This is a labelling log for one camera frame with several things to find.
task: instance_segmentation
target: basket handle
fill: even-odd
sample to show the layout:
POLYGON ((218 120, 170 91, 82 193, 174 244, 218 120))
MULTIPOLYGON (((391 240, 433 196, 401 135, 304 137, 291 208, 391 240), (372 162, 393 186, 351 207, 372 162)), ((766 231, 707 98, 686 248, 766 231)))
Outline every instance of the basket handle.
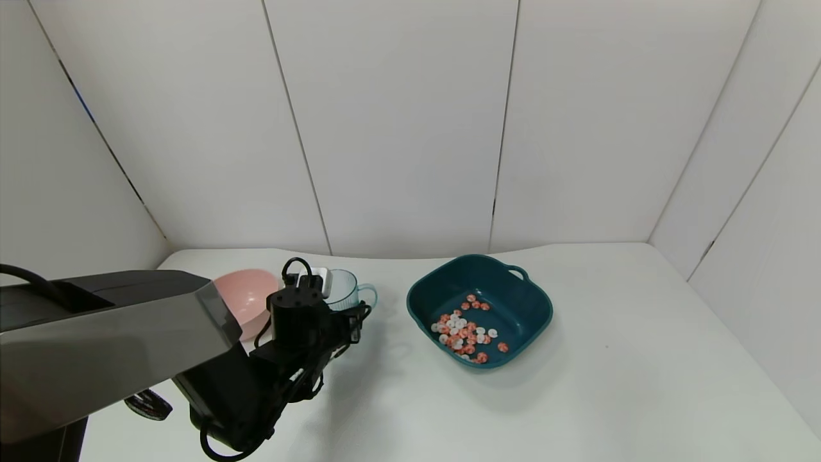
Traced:
POLYGON ((527 275, 527 271, 522 270, 519 266, 516 266, 516 265, 508 265, 508 266, 507 266, 507 270, 508 270, 508 271, 515 271, 515 272, 519 273, 519 274, 521 275, 521 278, 522 278, 525 282, 530 282, 530 277, 527 275))

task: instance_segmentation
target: pink bowl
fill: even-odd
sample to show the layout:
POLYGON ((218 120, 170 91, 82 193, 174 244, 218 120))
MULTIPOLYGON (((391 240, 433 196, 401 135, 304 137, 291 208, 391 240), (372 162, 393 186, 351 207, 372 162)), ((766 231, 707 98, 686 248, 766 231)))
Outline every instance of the pink bowl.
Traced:
POLYGON ((266 270, 239 270, 214 280, 222 300, 242 327, 240 340, 254 338, 268 320, 265 299, 280 289, 266 270))

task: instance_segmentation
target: teal plastic basket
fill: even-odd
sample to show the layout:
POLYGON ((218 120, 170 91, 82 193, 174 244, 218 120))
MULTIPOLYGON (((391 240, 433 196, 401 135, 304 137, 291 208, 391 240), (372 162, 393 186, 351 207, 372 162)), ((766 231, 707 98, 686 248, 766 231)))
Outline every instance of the teal plastic basket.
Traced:
POLYGON ((510 362, 533 343, 553 319, 550 298, 530 281, 525 270, 485 255, 464 255, 440 266, 410 288, 406 302, 410 316, 442 351, 459 363, 483 369, 510 362), (460 358, 439 343, 439 333, 430 330, 442 314, 460 308, 471 293, 489 303, 491 309, 470 309, 463 312, 462 317, 498 331, 498 337, 491 344, 476 345, 476 353, 488 355, 484 364, 460 358), (499 342, 508 345, 507 353, 498 350, 499 342))

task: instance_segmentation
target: wall seam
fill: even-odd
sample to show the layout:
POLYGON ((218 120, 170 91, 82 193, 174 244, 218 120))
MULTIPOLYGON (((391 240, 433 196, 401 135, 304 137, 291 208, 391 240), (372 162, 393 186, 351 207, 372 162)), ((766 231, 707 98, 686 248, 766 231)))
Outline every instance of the wall seam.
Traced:
MULTIPOLYGON (((769 160, 770 155, 775 150, 775 146, 778 146, 778 142, 781 140, 782 135, 787 130, 787 126, 790 125, 790 121, 792 120, 792 116, 794 116, 796 114, 796 111, 798 110, 798 107, 801 106, 801 101, 804 100, 804 96, 807 94, 807 90, 809 90, 810 86, 813 84, 813 81, 815 80, 815 77, 818 75, 820 68, 821 68, 821 60, 819 60, 819 63, 815 65, 815 70, 810 75, 810 79, 807 81, 807 85, 804 87, 804 90, 801 91, 801 96, 798 98, 798 101, 796 101, 796 105, 792 108, 792 111, 790 112, 790 117, 788 117, 787 121, 784 122, 784 126, 781 127, 781 131, 778 132, 778 136, 775 137, 775 141, 773 141, 773 145, 770 146, 770 149, 767 151, 767 155, 764 156, 764 161, 761 162, 761 165, 759 165, 758 170, 755 171, 755 175, 753 175, 753 178, 750 180, 750 183, 747 184, 747 188, 745 188, 745 190, 741 194, 741 197, 739 198, 738 202, 736 202, 736 206, 732 208, 732 212, 730 212, 730 215, 728 215, 727 219, 724 220, 724 224, 722 224, 721 228, 718 230, 715 237, 713 237, 713 243, 715 243, 718 240, 718 238, 721 236, 721 233, 727 227, 727 223, 730 223, 730 219, 732 219, 732 216, 736 214, 736 210, 738 210, 738 206, 741 204, 741 202, 744 200, 744 197, 747 195, 747 192, 753 186, 753 183, 755 182, 755 179, 759 177, 759 173, 761 173, 761 170, 764 169, 764 164, 766 164, 767 160, 769 160)), ((693 268, 692 272, 690 272, 690 275, 687 276, 687 281, 688 282, 690 281, 690 279, 692 279, 695 272, 699 269, 699 266, 701 266, 701 262, 704 261, 704 258, 706 258, 708 254, 709 254, 709 252, 706 252, 701 257, 701 260, 699 260, 699 262, 695 265, 695 268, 693 268)))
POLYGON ((46 32, 46 29, 43 26, 43 22, 40 20, 40 16, 38 16, 38 14, 37 14, 37 10, 34 9, 34 5, 31 3, 31 0, 26 0, 26 3, 28 3, 28 5, 29 5, 29 9, 31 10, 31 14, 34 15, 34 19, 37 21, 37 25, 39 25, 40 31, 43 32, 43 36, 46 38, 46 42, 48 42, 48 46, 51 47, 52 53, 54 53, 54 57, 57 59, 57 64, 59 64, 60 68, 62 69, 62 74, 66 77, 66 79, 68 80, 69 85, 71 85, 71 88, 74 90, 75 96, 80 101, 80 104, 82 104, 83 109, 85 110, 85 115, 87 115, 89 117, 89 120, 91 121, 92 125, 94 125, 94 130, 97 132, 100 139, 103 140, 103 144, 105 145, 106 149, 108 150, 108 153, 111 155, 112 159, 114 159, 114 162, 117 164, 117 167, 120 169, 120 172, 122 173, 122 176, 126 178, 126 181, 128 182, 128 185, 131 187, 131 190, 134 192, 135 196, 137 196, 137 199, 140 201, 140 204, 142 204, 143 208, 145 209, 145 213, 147 213, 149 215, 149 218, 151 219, 151 221, 154 222, 154 226, 156 226, 157 230, 160 232, 160 234, 162 234, 163 239, 165 239, 165 241, 168 243, 168 245, 171 246, 171 241, 168 240, 168 236, 165 235, 165 232, 163 231, 163 228, 160 227, 159 223, 157 223, 157 220, 154 218, 154 215, 151 214, 151 210, 145 204, 145 201, 143 201, 143 197, 140 195, 140 192, 137 191, 137 188, 136 188, 136 186, 134 186, 134 183, 131 181, 131 178, 129 178, 128 173, 126 173, 126 170, 122 167, 122 164, 120 163, 120 160, 114 154, 114 150, 111 148, 111 145, 108 144, 108 140, 106 139, 105 135, 103 134, 103 131, 100 130, 99 125, 97 125, 97 121, 94 120, 94 115, 91 114, 91 111, 89 110, 89 107, 85 104, 85 101, 83 100, 83 97, 80 94, 80 91, 77 89, 76 85, 74 85, 74 80, 71 79, 71 74, 68 73, 68 69, 66 69, 66 66, 63 63, 62 59, 60 59, 60 54, 57 52, 57 48, 54 47, 54 42, 52 42, 51 37, 48 36, 48 32, 46 32))
POLYGON ((502 116, 502 138, 499 140, 499 160, 496 164, 496 185, 493 189, 493 208, 490 212, 490 234, 488 236, 488 253, 493 245, 493 225, 496 223, 496 198, 499 195, 499 172, 502 171, 502 151, 505 146, 505 128, 507 127, 507 108, 511 100, 511 81, 513 78, 513 60, 516 56, 516 39, 519 36, 519 14, 521 12, 521 0, 516 2, 516 23, 513 25, 513 44, 511 46, 511 66, 507 72, 507 93, 505 95, 505 112, 502 116))
POLYGON ((296 113, 294 112, 294 104, 291 101, 291 92, 288 90, 288 83, 285 80, 285 71, 282 69, 282 61, 279 58, 279 49, 277 48, 277 41, 273 37, 273 27, 271 26, 271 18, 268 15, 268 7, 265 5, 265 0, 259 0, 262 4, 262 11, 265 15, 265 24, 268 26, 268 36, 271 38, 271 46, 273 47, 273 56, 277 59, 277 68, 279 69, 279 76, 282 79, 282 87, 285 89, 285 96, 288 100, 288 108, 291 111, 291 120, 294 122, 294 129, 296 130, 296 139, 300 142, 300 150, 302 151, 302 160, 305 161, 305 170, 308 172, 308 181, 310 181, 311 191, 314 192, 314 200, 316 201, 316 210, 319 212, 319 222, 322 224, 322 230, 325 232, 325 243, 328 245, 328 254, 333 256, 333 249, 331 248, 331 239, 328 236, 328 227, 325 225, 325 218, 322 215, 322 206, 319 204, 319 194, 316 192, 314 184, 314 176, 310 172, 310 165, 308 164, 308 156, 305 154, 305 144, 302 142, 302 132, 300 126, 296 122, 296 113))
POLYGON ((755 26, 755 22, 759 19, 759 14, 761 12, 761 6, 767 0, 759 0, 759 5, 755 8, 755 14, 753 18, 750 20, 750 25, 747 26, 747 31, 744 34, 744 39, 741 41, 741 46, 738 48, 738 53, 736 53, 736 58, 732 62, 732 66, 730 67, 730 71, 727 73, 727 78, 724 79, 724 83, 721 87, 721 91, 718 92, 718 97, 716 98, 715 104, 713 104, 713 108, 710 110, 710 115, 707 117, 707 122, 701 128, 701 133, 699 134, 699 139, 696 140, 695 145, 693 146, 693 150, 690 152, 690 156, 687 158, 687 162, 684 164, 684 168, 681 169, 681 173, 678 175, 678 179, 676 180, 676 184, 673 186, 672 190, 670 190, 670 195, 667 197, 667 202, 664 203, 664 207, 660 214, 658 214, 658 218, 656 219, 656 224, 653 225, 653 229, 650 230, 650 234, 647 235, 647 240, 645 242, 649 243, 650 239, 653 237, 653 233, 656 232, 658 229, 658 225, 662 221, 662 217, 664 216, 664 212, 667 211, 667 208, 670 206, 670 202, 672 202, 672 197, 676 194, 676 189, 678 189, 679 185, 681 185, 681 179, 684 178, 684 173, 687 171, 687 168, 690 167, 690 163, 693 161, 695 157, 695 153, 699 150, 701 146, 701 141, 704 139, 704 134, 707 132, 707 127, 710 126, 710 123, 713 121, 713 116, 716 113, 716 109, 722 102, 722 98, 724 97, 724 92, 727 90, 727 85, 729 85, 730 80, 732 79, 733 74, 736 71, 736 66, 738 65, 739 59, 741 58, 741 54, 744 52, 744 47, 747 45, 747 41, 750 39, 750 32, 753 30, 755 26))

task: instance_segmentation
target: wall panel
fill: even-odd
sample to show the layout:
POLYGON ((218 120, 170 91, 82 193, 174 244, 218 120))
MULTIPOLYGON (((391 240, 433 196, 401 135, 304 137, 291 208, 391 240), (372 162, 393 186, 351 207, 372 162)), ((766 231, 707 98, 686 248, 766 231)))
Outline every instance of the wall panel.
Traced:
POLYGON ((521 0, 491 250, 646 241, 758 0, 521 0))
POLYGON ((175 247, 328 252, 261 2, 33 4, 175 247))
POLYGON ((168 251, 29 4, 0 2, 0 261, 55 279, 153 269, 168 251))
POLYGON ((690 283, 821 437, 821 74, 690 283))
POLYGON ((516 0, 266 0, 335 255, 486 252, 516 0))
POLYGON ((821 2, 765 0, 653 244, 689 278, 821 61, 821 2))

